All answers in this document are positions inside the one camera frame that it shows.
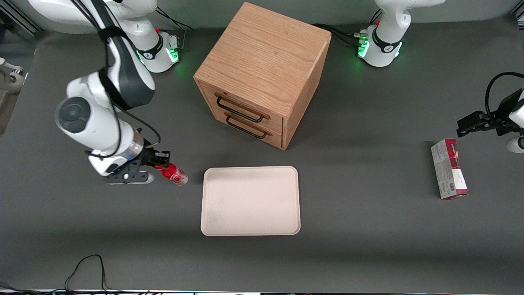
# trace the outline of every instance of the green led light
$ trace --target green led light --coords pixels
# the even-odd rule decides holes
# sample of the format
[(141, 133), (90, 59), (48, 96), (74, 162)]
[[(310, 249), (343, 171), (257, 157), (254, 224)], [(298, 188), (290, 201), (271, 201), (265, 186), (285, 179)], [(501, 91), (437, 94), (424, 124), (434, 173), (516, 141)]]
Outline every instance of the green led light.
[(166, 48), (166, 51), (173, 63), (178, 61), (178, 50)]
[(369, 41), (366, 41), (364, 44), (361, 45), (361, 48), (358, 50), (358, 55), (360, 57), (365, 57), (368, 48), (369, 48)]
[(140, 53), (138, 53), (138, 50), (136, 51), (136, 55), (138, 55), (138, 59), (140, 59), (140, 62), (144, 64), (144, 61), (142, 60), (142, 57), (140, 56)]
[(398, 56), (398, 54), (400, 52), (400, 47), (402, 47), (402, 42), (400, 42), (400, 44), (398, 45), (398, 49), (397, 49), (397, 53), (395, 53), (395, 57)]

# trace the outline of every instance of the red and white box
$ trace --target red and white box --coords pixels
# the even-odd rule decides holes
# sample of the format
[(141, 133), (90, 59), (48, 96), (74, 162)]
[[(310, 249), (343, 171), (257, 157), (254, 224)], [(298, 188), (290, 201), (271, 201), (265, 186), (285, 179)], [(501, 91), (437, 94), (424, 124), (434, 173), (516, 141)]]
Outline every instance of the red and white box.
[(431, 147), (441, 199), (451, 200), (469, 194), (456, 146), (456, 139), (444, 139)]

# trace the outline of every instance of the wood grain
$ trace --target wood grain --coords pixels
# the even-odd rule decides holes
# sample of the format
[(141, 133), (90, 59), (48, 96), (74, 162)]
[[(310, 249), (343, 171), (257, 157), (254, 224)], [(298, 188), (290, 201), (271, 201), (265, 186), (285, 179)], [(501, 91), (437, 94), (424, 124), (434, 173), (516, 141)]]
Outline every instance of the wood grain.
[(244, 3), (193, 78), (215, 118), (226, 123), (223, 104), (243, 128), (285, 150), (320, 81), (331, 33)]
[(326, 30), (244, 3), (195, 79), (287, 118), (330, 38)]
[(200, 85), (202, 87), (204, 97), (208, 102), (208, 106), (212, 109), (213, 115), (215, 117), (217, 113), (224, 111), (224, 109), (220, 108), (216, 103), (216, 95), (221, 94), (224, 98), (221, 101), (222, 105), (227, 106), (251, 118), (259, 118), (260, 115), (263, 115), (264, 118), (262, 119), (262, 121), (260, 123), (253, 123), (253, 125), (258, 125), (262, 127), (264, 130), (269, 130), (282, 134), (282, 117), (275, 114), (274, 112), (261, 110), (260, 107), (257, 105), (245, 105), (239, 103), (239, 99), (237, 97), (232, 97), (229, 93), (221, 91), (217, 87), (209, 85), (205, 82), (200, 82)]
[(216, 119), (224, 124), (227, 124), (226, 122), (226, 119), (227, 119), (227, 116), (231, 116), (231, 119), (230, 119), (230, 122), (241, 127), (241, 128), (244, 128), (246, 130), (248, 130), (249, 132), (252, 132), (256, 135), (263, 135), (264, 132), (267, 133), (266, 137), (264, 139), (261, 139), (261, 141), (265, 142), (265, 143), (268, 143), (276, 148), (279, 148), (281, 149), (282, 148), (282, 135), (281, 133), (277, 133), (277, 132), (273, 132), (273, 131), (269, 131), (269, 130), (264, 130), (263, 128), (261, 128), (260, 126), (254, 126), (254, 124), (252, 122), (249, 122), (249, 121), (246, 121), (242, 118), (239, 118), (239, 117), (236, 117), (235, 115), (232, 115), (231, 113), (227, 112), (227, 111), (223, 111), (223, 112), (217, 112), (216, 113)]
[(328, 47), (330, 40), (324, 44), (324, 49), (321, 51), (322, 55), (318, 56), (314, 68), (308, 76), (308, 80), (300, 93), (299, 99), (293, 106), (293, 113), (288, 119), (284, 120), (283, 132), (282, 132), (282, 149), (287, 149), (291, 138), (297, 130), (300, 120), (307, 109), (311, 98), (315, 94), (316, 88), (319, 85), (320, 77), (322, 76), (322, 70), (324, 69), (324, 62), (328, 54)]

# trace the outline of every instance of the drawer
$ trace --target drawer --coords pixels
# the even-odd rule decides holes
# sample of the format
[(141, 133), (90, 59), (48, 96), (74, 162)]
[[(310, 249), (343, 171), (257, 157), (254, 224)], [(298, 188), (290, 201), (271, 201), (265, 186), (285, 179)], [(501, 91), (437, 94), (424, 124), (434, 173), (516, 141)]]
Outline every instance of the drawer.
[(243, 118), (253, 126), (260, 126), (264, 130), (282, 134), (282, 117), (268, 111), (262, 111), (260, 107), (241, 103), (231, 94), (210, 84), (201, 82), (200, 86), (215, 117), (225, 111), (238, 118)]
[(241, 132), (247, 133), (254, 138), (258, 138), (265, 143), (269, 143), (279, 149), (282, 148), (282, 134), (264, 130), (260, 126), (253, 124), (243, 118), (237, 117), (227, 111), (222, 111), (215, 114), (215, 118), (220, 122), (227, 124)]

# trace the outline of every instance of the wooden cabinet top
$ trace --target wooden cabinet top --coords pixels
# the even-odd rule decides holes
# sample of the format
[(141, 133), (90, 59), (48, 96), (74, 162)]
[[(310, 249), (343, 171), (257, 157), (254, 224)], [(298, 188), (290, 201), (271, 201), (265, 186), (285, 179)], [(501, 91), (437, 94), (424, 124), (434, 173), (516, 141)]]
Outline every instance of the wooden cabinet top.
[(195, 79), (286, 118), (331, 33), (245, 2)]

